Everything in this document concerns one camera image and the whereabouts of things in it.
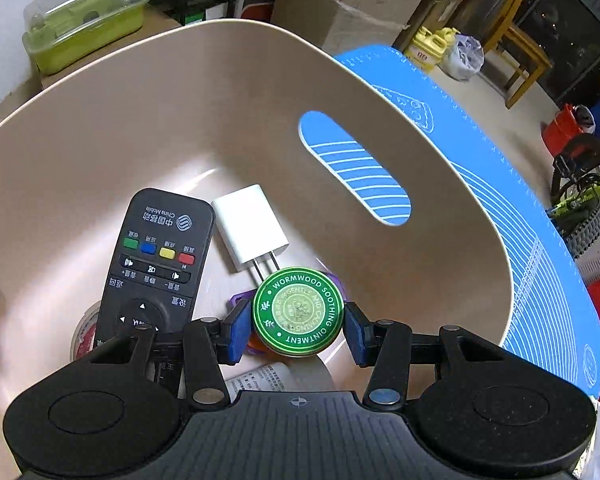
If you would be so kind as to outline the green black bicycle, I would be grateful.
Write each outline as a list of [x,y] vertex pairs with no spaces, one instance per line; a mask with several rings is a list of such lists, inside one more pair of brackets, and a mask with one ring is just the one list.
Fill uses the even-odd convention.
[[600,139],[575,136],[554,157],[553,168],[546,213],[577,259],[600,237]]

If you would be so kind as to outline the black TV remote control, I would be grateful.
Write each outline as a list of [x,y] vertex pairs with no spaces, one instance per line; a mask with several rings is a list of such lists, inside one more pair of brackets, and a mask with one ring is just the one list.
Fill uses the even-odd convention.
[[132,197],[102,293],[95,346],[128,327],[183,330],[194,313],[214,220],[204,200],[156,188]]

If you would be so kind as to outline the yellow plastic jug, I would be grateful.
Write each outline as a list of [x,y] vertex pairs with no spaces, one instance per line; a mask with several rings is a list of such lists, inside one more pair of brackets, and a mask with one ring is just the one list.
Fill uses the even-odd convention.
[[420,26],[404,54],[422,72],[429,74],[441,62],[459,33],[454,27],[443,27],[432,32]]

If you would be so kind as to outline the white pill bottle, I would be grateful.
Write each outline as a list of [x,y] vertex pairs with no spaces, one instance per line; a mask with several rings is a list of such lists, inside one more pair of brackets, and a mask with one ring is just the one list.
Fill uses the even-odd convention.
[[233,366],[222,365],[230,400],[249,391],[334,391],[335,384],[318,356],[285,358],[276,354],[244,356]]

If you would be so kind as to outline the white USB wall charger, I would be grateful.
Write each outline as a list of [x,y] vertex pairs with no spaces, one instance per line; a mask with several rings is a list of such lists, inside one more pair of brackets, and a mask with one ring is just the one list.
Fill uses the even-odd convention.
[[264,281],[260,263],[271,260],[289,245],[288,237],[260,184],[249,185],[212,202],[216,225],[237,271],[256,272]]

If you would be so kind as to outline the green tray with clear lid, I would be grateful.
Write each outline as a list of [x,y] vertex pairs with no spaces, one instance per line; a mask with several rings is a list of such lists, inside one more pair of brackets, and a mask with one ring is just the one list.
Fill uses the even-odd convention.
[[59,54],[79,32],[141,9],[149,0],[34,0],[23,10],[22,44],[39,70],[44,58]]

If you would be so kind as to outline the white plastic bag on floor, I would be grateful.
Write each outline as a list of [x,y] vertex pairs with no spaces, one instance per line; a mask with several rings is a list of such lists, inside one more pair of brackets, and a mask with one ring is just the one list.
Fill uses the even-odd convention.
[[471,36],[456,35],[451,47],[445,51],[439,67],[443,73],[457,81],[468,81],[477,75],[484,63],[480,41]]

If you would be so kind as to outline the green round ointment tin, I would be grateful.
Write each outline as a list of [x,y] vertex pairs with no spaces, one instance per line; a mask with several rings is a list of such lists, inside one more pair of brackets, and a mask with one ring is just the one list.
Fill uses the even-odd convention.
[[268,350],[316,356],[338,337],[344,297],[326,273],[292,266],[266,278],[252,298],[253,330]]

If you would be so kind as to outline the blue silicone table mat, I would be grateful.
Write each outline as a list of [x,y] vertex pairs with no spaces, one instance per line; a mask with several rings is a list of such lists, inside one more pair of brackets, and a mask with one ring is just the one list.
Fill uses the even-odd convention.
[[397,50],[370,46],[334,63],[369,84],[428,136],[464,179],[513,271],[505,349],[600,398],[600,320],[541,202],[460,102]]

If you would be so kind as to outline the wooden chair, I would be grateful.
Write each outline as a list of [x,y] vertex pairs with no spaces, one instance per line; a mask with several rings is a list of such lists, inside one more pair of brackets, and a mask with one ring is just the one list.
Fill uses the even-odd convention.
[[545,50],[514,23],[524,0],[504,0],[486,30],[484,53],[494,51],[513,70],[503,91],[510,110],[538,79],[554,66]]

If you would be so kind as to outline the red tape roll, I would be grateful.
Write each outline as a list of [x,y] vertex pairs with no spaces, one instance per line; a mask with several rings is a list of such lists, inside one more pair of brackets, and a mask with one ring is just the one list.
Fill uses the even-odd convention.
[[94,347],[100,302],[89,307],[76,326],[71,341],[70,356],[73,361],[81,359]]

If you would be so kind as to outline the red bucket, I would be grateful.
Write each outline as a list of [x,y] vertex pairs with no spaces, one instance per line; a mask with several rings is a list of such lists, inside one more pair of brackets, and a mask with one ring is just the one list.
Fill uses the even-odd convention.
[[593,114],[586,106],[566,104],[543,128],[542,140],[550,154],[555,157],[571,139],[582,133],[593,134],[595,128]]

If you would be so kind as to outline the beige plastic storage bin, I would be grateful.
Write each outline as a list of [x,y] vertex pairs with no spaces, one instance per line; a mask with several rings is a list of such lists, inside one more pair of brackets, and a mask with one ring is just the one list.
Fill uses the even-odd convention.
[[[310,110],[398,181],[407,222],[379,221],[309,151]],[[421,126],[286,30],[180,27],[83,67],[0,123],[0,479],[18,476],[5,410],[69,362],[133,195],[215,200],[252,184],[288,237],[281,266],[336,274],[370,318],[504,341],[514,299],[504,243]]]

